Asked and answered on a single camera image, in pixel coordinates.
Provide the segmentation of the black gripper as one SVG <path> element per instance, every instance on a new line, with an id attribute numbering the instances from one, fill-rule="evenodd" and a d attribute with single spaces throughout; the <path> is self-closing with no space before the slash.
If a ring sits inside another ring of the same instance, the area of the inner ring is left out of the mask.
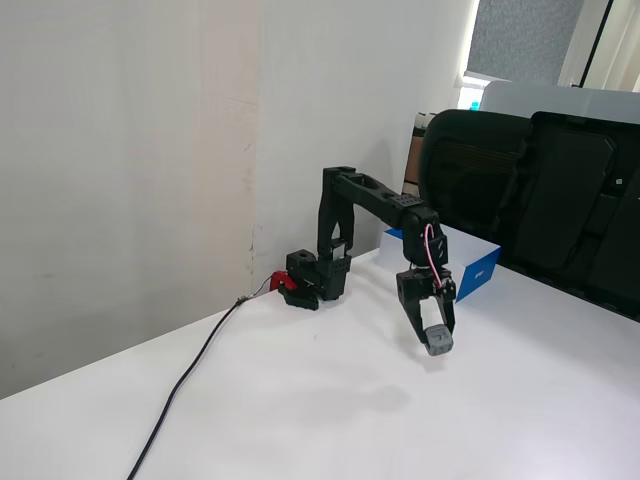
<path id="1" fill-rule="evenodd" d="M 426 330 L 421 316 L 420 300 L 432 296 L 441 313 L 443 324 L 450 333 L 455 328 L 454 303 L 456 299 L 456 284 L 452 273 L 446 268 L 437 270 L 440 281 L 429 268 L 414 268 L 396 275 L 398 297 L 416 336 L 423 345 L 428 344 Z"/>

